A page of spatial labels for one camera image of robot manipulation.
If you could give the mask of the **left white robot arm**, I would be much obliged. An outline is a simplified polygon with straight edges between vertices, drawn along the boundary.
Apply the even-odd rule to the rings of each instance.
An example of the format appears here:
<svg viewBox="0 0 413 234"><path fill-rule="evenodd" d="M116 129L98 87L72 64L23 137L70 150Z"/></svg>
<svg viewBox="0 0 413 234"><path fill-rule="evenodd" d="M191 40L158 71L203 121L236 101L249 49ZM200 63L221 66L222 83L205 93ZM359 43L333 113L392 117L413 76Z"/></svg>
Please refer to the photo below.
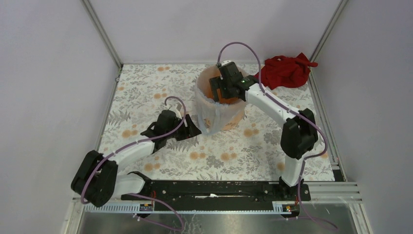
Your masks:
<svg viewBox="0 0 413 234"><path fill-rule="evenodd" d="M136 141L108 155L96 150L89 151L72 180L71 189L81 196L84 203L96 207L126 194L146 200L151 194L146 179L138 173L120 175L119 172L133 162L156 153L165 147L169 139L182 141L200 134L190 115L183 117L179 111L163 110Z"/></svg>

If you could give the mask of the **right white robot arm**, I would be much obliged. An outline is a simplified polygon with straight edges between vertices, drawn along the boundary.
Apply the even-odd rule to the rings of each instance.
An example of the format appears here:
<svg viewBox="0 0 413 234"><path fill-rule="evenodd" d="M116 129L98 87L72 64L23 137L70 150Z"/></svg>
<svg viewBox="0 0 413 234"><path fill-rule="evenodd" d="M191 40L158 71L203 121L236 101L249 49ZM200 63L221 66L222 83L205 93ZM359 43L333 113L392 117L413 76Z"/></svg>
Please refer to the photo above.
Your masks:
<svg viewBox="0 0 413 234"><path fill-rule="evenodd" d="M262 88L256 77L244 76L237 65L226 60L217 63L219 76L210 78L213 100L236 98L251 104L282 127L280 146L286 155L279 188L281 198L293 200L298 194L303 160L313 150L319 136L310 109L299 110Z"/></svg>

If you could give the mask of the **red crumpled cloth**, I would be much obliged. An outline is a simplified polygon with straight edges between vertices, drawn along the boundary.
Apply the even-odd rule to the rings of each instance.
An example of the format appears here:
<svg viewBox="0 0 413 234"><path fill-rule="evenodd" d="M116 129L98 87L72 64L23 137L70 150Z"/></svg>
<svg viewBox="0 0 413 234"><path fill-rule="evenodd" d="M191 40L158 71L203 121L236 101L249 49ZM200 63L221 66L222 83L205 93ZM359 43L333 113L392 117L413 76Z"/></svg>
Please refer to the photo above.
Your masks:
<svg viewBox="0 0 413 234"><path fill-rule="evenodd" d="M261 69L261 82L271 90L277 87L299 88L309 78L310 68L318 63L310 62L304 53L296 57L275 56L266 59Z"/></svg>

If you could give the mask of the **floral patterned table mat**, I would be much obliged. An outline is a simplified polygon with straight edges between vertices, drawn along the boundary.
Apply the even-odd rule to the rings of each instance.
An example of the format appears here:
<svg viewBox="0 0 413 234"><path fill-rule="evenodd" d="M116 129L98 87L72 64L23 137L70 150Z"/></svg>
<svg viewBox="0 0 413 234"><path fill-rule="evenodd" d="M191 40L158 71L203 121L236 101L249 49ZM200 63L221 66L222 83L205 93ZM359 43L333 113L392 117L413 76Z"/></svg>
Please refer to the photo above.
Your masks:
<svg viewBox="0 0 413 234"><path fill-rule="evenodd" d="M194 85L205 64L128 64L122 69L99 151L109 154L137 139L168 104L179 97L197 121ZM142 157L124 173L152 179L271 180L292 172L280 146L281 127L248 105L234 123L211 136L170 139L157 153Z"/></svg>

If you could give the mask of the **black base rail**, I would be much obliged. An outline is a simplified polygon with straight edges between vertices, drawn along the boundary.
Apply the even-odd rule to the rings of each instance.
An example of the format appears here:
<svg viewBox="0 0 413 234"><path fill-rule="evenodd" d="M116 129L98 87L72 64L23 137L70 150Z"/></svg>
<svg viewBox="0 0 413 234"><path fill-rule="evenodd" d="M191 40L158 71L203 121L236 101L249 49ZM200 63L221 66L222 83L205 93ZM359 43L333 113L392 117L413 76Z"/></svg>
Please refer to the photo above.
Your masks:
<svg viewBox="0 0 413 234"><path fill-rule="evenodd" d="M299 200L311 200L303 182L289 187L277 181L155 180L137 175L145 182L140 195L156 198L175 210L268 208L270 202L295 205Z"/></svg>

